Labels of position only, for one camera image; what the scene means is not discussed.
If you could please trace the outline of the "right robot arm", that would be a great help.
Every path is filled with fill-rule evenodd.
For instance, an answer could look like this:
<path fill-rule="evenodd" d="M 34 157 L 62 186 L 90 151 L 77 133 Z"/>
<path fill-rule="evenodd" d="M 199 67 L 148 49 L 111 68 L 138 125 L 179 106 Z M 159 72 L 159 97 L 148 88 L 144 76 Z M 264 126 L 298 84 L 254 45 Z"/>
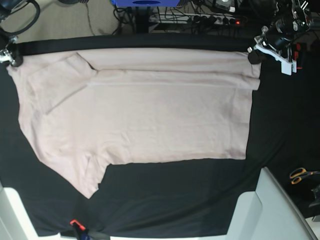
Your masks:
<path fill-rule="evenodd" d="M 39 19 L 41 7 L 35 0 L 0 2 L 0 63 L 19 67 L 23 56 L 17 46 L 18 35 L 29 30 Z"/>

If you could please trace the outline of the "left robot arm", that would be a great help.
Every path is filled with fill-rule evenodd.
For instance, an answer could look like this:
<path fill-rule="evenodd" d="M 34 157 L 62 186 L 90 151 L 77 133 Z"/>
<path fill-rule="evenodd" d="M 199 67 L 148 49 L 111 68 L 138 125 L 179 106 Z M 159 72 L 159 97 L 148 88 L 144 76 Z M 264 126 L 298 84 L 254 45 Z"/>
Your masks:
<path fill-rule="evenodd" d="M 247 49 L 252 65 L 260 64 L 266 57 L 280 62 L 281 73 L 292 75 L 297 67 L 298 50 L 293 42 L 309 31 L 320 29 L 320 14 L 312 16 L 307 0 L 278 0 L 270 26 L 263 26 L 261 34 L 254 37 L 255 44 Z"/>

